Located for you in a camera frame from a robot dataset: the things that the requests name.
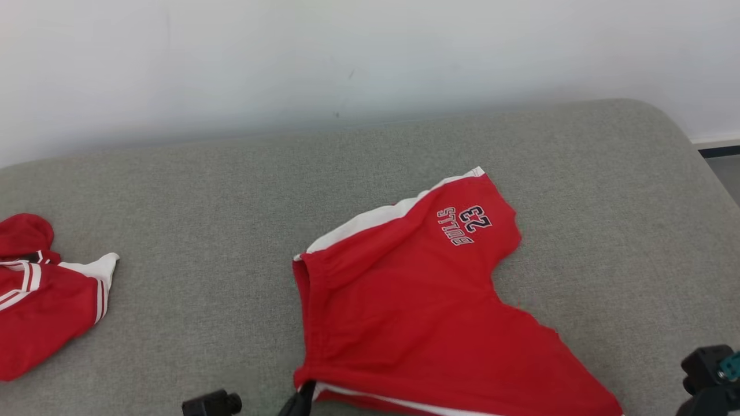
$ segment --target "black mechanical part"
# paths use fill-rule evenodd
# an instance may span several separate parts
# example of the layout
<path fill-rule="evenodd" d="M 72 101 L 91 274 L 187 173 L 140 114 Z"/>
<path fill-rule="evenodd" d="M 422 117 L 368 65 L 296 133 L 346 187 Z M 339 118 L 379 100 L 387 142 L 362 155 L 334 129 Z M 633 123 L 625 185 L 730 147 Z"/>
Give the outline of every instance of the black mechanical part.
<path fill-rule="evenodd" d="M 183 416 L 232 416 L 241 412 L 241 397 L 218 390 L 183 402 Z"/>
<path fill-rule="evenodd" d="M 298 393 L 288 399 L 277 416 L 309 416 L 314 401 L 314 390 L 316 390 L 315 381 L 304 384 Z"/>
<path fill-rule="evenodd" d="M 740 410 L 740 380 L 722 377 L 720 363 L 732 357 L 726 345 L 698 348 L 681 362 L 686 372 L 684 389 L 693 397 L 687 400 L 676 416 L 727 416 Z"/>

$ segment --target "basketball jersey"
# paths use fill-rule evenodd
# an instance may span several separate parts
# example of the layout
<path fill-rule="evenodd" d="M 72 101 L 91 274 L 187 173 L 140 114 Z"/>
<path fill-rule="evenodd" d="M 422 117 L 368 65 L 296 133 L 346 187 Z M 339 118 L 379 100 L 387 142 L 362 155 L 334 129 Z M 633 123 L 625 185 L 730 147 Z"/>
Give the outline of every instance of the basketball jersey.
<path fill-rule="evenodd" d="M 13 380 L 84 334 L 107 312 L 118 255 L 61 262 L 51 226 L 19 214 L 0 223 L 0 380 Z"/>

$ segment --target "number 23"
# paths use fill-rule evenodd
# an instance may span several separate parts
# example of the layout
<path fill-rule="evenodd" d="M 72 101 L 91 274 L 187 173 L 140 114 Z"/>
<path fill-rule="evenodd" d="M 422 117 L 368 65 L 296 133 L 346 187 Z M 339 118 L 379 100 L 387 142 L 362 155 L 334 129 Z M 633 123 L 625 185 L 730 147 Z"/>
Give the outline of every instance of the number 23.
<path fill-rule="evenodd" d="M 477 220 L 471 220 L 471 217 L 478 217 Z M 479 205 L 470 207 L 460 213 L 460 220 L 465 223 L 465 229 L 468 232 L 475 232 L 476 228 L 486 228 L 491 226 L 491 220 L 485 216 L 483 208 Z"/>

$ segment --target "clothing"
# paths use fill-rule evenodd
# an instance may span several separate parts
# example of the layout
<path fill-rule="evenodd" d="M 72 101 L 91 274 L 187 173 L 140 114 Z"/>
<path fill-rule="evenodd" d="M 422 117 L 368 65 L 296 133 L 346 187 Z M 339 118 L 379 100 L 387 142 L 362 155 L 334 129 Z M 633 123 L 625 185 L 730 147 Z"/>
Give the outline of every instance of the clothing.
<path fill-rule="evenodd" d="M 116 261 L 61 262 L 51 226 L 19 214 L 0 223 L 0 380 L 13 380 L 106 314 Z"/>
<path fill-rule="evenodd" d="M 478 167 L 318 238 L 293 263 L 296 387 L 423 415 L 622 415 L 554 330 L 494 291 L 521 238 L 514 216 Z"/>

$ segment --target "gray cushion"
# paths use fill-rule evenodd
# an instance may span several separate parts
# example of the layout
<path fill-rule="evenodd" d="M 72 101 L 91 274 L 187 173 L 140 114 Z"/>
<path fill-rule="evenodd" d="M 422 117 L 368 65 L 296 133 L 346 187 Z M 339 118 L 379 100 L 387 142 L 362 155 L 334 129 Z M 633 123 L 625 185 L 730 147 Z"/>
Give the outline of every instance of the gray cushion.
<path fill-rule="evenodd" d="M 223 387 L 243 414 L 276 415 L 303 359 L 292 256 L 477 165 L 523 234 L 498 293 L 557 329 L 628 416 L 675 414 L 697 346 L 740 347 L 740 209 L 662 112 L 598 101 L 0 170 L 0 218 L 44 216 L 66 261 L 121 255 L 108 315 L 0 385 L 1 413 L 177 415 Z"/>

